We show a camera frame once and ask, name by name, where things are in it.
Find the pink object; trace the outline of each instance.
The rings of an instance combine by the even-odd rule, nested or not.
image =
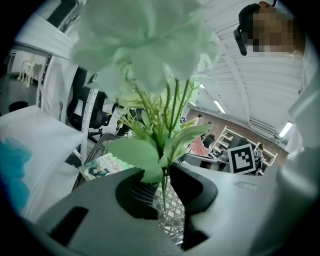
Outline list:
[[[189,146],[189,149],[197,156],[207,156],[209,154],[209,149],[204,146],[200,137],[194,140],[194,142]]]

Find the white panel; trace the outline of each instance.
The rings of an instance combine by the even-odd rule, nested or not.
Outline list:
[[[14,41],[67,60],[75,43],[73,39],[36,13],[26,21]]]

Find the ceiling beam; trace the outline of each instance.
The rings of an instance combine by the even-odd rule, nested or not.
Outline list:
[[[227,64],[227,66],[229,67],[233,77],[234,77],[234,80],[236,81],[236,84],[238,86],[238,89],[240,91],[240,94],[241,94],[241,98],[242,98],[242,102],[243,102],[243,105],[244,105],[244,109],[245,109],[245,114],[246,114],[246,117],[247,117],[247,121],[248,121],[248,124],[250,122],[250,117],[251,117],[251,110],[250,110],[250,105],[249,105],[249,98],[248,98],[248,95],[247,95],[247,91],[246,91],[246,88],[245,88],[245,84],[244,84],[244,81],[241,77],[241,74],[239,72],[239,69],[235,63],[235,61],[232,59],[232,57],[230,56],[226,46],[224,45],[224,43],[220,40],[220,38],[218,37],[218,35],[216,35],[216,39],[218,40],[219,42],[219,46],[220,46],[220,50],[221,50],[221,55],[225,61],[225,63]]]

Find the floor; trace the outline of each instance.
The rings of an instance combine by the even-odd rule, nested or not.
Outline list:
[[[9,113],[9,105],[23,101],[29,106],[35,105],[37,100],[37,85],[31,84],[29,88],[16,79],[5,75],[0,78],[0,112],[1,115]]]

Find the magazine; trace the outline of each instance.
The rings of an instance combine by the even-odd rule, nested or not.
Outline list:
[[[111,153],[107,153],[80,166],[79,170],[86,181],[91,181],[132,167],[132,165],[121,161]]]

